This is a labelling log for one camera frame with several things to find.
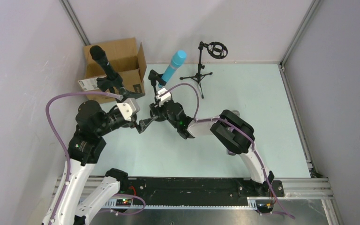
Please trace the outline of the black round-base mic stand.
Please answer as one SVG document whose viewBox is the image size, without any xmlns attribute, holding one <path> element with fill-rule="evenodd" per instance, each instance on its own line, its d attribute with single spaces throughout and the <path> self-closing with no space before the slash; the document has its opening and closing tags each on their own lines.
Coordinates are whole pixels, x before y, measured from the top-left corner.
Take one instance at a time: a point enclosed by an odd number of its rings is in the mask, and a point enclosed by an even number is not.
<svg viewBox="0 0 360 225">
<path fill-rule="evenodd" d="M 150 83 L 153 87 L 154 90 L 154 95 L 157 95 L 157 84 L 163 84 L 166 85 L 166 81 L 164 81 L 162 79 L 163 74 L 159 74 L 158 72 L 156 72 L 155 70 L 151 70 L 149 75 L 148 75 L 148 79 L 150 80 Z M 158 105 L 158 100 L 155 99 L 154 97 L 154 103 L 150 104 L 150 116 L 151 117 L 157 117 L 156 121 L 158 122 L 162 122 L 165 121 L 166 118 L 163 116 L 161 109 Z"/>
<path fill-rule="evenodd" d="M 97 78 L 97 87 L 103 92 L 109 90 L 109 92 L 113 94 L 127 94 L 127 91 L 123 86 L 123 79 L 121 78 L 121 76 L 118 76 L 114 79 L 111 79 L 108 76 Z"/>
</svg>

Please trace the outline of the brown cardboard box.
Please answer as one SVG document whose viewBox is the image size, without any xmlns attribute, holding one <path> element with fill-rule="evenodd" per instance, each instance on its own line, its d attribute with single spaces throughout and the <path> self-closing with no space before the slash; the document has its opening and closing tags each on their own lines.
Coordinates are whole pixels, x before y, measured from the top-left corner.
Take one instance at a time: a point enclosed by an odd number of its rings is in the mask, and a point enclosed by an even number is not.
<svg viewBox="0 0 360 225">
<path fill-rule="evenodd" d="M 147 69 L 143 45 L 137 44 L 136 38 L 119 39 L 97 43 L 106 53 L 113 67 L 123 79 L 123 85 L 129 91 L 145 93 L 144 75 Z M 100 91 L 97 79 L 106 77 L 103 69 L 92 59 L 91 45 L 83 47 L 84 57 L 87 62 L 83 79 L 78 80 L 82 91 Z"/>
</svg>

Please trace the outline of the black microphone orange end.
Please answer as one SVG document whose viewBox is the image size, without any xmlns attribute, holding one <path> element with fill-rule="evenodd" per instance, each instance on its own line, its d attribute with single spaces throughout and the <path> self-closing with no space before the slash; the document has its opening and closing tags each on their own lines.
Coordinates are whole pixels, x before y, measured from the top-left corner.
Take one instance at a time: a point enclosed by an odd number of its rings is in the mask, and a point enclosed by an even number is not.
<svg viewBox="0 0 360 225">
<path fill-rule="evenodd" d="M 100 46 L 93 45 L 90 48 L 90 55 L 92 59 L 103 69 L 109 81 L 122 84 L 123 80 L 121 76 L 113 69 L 105 51 Z"/>
</svg>

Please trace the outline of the teal microphone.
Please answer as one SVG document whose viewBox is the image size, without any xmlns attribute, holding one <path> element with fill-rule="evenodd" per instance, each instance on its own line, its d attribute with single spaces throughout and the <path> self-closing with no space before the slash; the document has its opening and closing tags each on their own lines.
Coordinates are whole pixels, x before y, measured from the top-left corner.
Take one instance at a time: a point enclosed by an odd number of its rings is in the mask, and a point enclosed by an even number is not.
<svg viewBox="0 0 360 225">
<path fill-rule="evenodd" d="M 183 50 L 178 50 L 171 59 L 171 62 L 169 63 L 168 67 L 166 68 L 165 72 L 162 75 L 162 80 L 165 82 L 165 84 L 159 84 L 158 87 L 162 88 L 166 85 L 166 83 L 171 79 L 171 77 L 174 75 L 176 70 L 183 65 L 187 58 L 187 53 Z"/>
</svg>

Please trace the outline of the purple glitter microphone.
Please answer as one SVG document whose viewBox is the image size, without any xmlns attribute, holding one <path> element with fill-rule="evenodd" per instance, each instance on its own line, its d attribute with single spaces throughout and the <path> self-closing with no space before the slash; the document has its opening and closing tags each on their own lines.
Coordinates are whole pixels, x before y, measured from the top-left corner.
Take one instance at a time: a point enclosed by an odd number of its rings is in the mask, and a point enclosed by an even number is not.
<svg viewBox="0 0 360 225">
<path fill-rule="evenodd" d="M 238 110 L 232 110 L 232 113 L 234 113 L 237 116 L 240 116 L 240 112 Z M 235 156 L 236 155 L 235 153 L 229 151 L 228 149 L 226 151 L 227 151 L 227 155 L 230 155 L 230 156 Z"/>
</svg>

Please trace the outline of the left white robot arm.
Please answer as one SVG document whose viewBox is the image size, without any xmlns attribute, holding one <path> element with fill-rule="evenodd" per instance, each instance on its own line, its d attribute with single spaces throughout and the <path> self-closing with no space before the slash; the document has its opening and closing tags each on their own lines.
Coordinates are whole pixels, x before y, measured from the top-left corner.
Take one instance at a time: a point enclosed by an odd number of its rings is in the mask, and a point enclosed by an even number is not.
<svg viewBox="0 0 360 225">
<path fill-rule="evenodd" d="M 69 144 L 65 144 L 58 134 L 51 115 L 51 104 L 61 98 L 82 95 L 102 95 L 117 101 L 111 111 L 105 112 L 94 100 L 83 102 L 75 117 L 76 129 Z M 134 116 L 140 107 L 136 99 L 145 96 L 120 88 L 120 92 L 103 91 L 72 92 L 51 98 L 45 107 L 48 123 L 62 146 L 66 161 L 62 179 L 53 201 L 42 220 L 44 225 L 88 225 L 99 213 L 104 204 L 116 194 L 133 198 L 125 192 L 129 188 L 128 174 L 118 169 L 107 171 L 100 185 L 82 202 L 79 202 L 86 182 L 106 146 L 104 136 L 123 126 L 129 125 L 142 132 L 147 127 L 147 120 L 135 122 Z"/>
</svg>

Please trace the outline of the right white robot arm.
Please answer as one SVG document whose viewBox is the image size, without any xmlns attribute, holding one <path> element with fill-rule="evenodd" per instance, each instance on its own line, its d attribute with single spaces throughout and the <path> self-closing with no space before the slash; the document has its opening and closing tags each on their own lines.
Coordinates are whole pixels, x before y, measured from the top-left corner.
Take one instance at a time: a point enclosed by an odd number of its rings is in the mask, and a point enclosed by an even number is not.
<svg viewBox="0 0 360 225">
<path fill-rule="evenodd" d="M 269 191 L 272 187 L 274 174 L 257 151 L 254 129 L 236 111 L 223 110 L 216 117 L 196 120 L 184 113 L 180 103 L 170 100 L 162 105 L 150 104 L 150 115 L 157 121 L 168 121 L 184 139 L 215 136 L 229 155 L 240 156 L 257 192 Z"/>
</svg>

